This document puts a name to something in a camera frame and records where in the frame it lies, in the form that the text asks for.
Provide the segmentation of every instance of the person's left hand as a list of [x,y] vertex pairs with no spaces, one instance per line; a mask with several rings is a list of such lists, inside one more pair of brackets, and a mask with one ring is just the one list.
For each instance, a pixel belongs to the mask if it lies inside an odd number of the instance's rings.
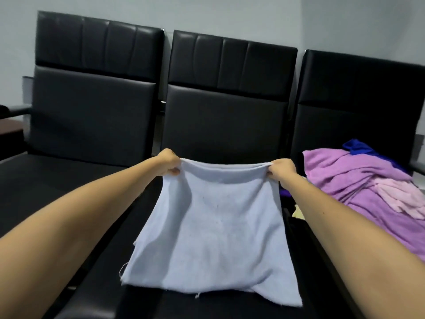
[[162,150],[157,158],[161,160],[162,165],[164,166],[163,171],[161,171],[160,176],[165,176],[166,174],[177,176],[180,174],[180,170],[177,167],[180,165],[180,158],[170,149]]

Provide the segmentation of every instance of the hand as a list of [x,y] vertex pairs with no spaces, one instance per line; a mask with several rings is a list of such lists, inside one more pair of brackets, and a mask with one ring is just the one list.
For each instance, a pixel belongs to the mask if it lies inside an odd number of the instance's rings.
[[177,176],[180,174],[180,170],[178,170],[177,167],[180,165],[181,161],[172,150],[162,150],[157,155],[157,158],[161,160],[162,166],[164,167],[160,173],[160,176],[165,176],[166,174]]
[[285,187],[285,182],[291,176],[297,174],[297,169],[291,159],[277,159],[272,161],[267,175],[280,182],[282,187]]

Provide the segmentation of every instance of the yellow cloth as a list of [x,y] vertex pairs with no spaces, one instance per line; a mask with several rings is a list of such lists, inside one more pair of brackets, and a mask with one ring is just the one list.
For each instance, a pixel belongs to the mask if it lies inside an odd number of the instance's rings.
[[292,217],[299,218],[299,219],[301,219],[301,220],[305,220],[304,215],[303,215],[303,212],[302,212],[302,211],[301,211],[301,209],[298,207],[298,205],[295,205],[295,211],[294,211],[294,213],[292,214]]

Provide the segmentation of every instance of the chair armrest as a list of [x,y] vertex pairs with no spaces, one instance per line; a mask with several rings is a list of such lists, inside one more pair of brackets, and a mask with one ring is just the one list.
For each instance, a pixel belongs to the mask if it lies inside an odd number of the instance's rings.
[[31,105],[24,104],[19,106],[7,107],[0,105],[0,119],[9,117],[18,117],[19,115],[31,114]]
[[410,168],[412,168],[413,171],[420,173],[421,175],[425,176],[425,164],[421,163],[419,161],[411,160],[409,163]]

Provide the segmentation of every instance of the purple towel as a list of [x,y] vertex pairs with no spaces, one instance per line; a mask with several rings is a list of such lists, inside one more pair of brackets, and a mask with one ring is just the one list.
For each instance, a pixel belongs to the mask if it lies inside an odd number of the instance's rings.
[[412,177],[375,156],[352,156],[345,150],[304,151],[307,179],[394,236],[425,261],[425,221],[396,213],[376,193],[374,177],[411,181]]

